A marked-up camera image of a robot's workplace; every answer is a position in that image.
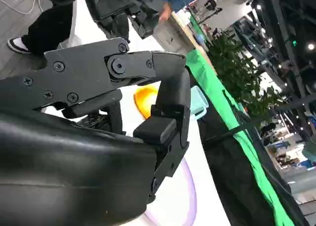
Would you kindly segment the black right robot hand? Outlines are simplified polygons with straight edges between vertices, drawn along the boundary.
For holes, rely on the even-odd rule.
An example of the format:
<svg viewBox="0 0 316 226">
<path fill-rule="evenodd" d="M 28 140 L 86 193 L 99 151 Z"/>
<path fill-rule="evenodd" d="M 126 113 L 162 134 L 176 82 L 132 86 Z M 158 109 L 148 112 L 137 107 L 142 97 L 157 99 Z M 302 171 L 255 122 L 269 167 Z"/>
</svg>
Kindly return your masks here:
<svg viewBox="0 0 316 226">
<path fill-rule="evenodd" d="M 49 51 L 0 82 L 0 223 L 116 226 L 143 214 L 189 143 L 186 58 L 129 52 L 115 38 Z M 126 136 L 121 88 L 160 82 L 151 116 Z"/>
</svg>

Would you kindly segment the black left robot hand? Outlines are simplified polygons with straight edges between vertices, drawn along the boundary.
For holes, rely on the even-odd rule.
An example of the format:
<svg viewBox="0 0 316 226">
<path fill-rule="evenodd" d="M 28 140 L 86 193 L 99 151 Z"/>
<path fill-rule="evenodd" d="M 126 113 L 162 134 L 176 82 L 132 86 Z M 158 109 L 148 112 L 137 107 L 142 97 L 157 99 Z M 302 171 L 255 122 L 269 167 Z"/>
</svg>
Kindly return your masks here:
<svg viewBox="0 0 316 226">
<path fill-rule="evenodd" d="M 107 39 L 123 38 L 129 41 L 129 23 L 141 39 L 154 33 L 163 0 L 85 0 L 93 21 Z"/>
</svg>

